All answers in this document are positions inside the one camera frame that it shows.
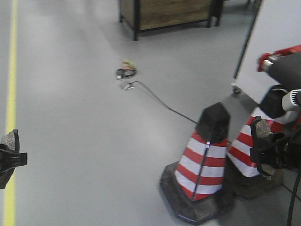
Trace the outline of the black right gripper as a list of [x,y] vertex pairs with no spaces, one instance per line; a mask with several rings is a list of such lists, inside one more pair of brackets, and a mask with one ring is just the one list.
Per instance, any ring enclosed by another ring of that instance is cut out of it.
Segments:
[[297,172],[301,169],[301,129],[289,133],[260,133],[251,127],[253,147],[250,149],[250,159],[256,163],[257,169],[263,165],[275,169],[286,169]]

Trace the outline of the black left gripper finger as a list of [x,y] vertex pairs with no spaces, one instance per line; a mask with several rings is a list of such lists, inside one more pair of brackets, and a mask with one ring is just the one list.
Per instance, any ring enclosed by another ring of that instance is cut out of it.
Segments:
[[7,145],[0,145],[0,174],[27,165],[27,153],[11,150]]

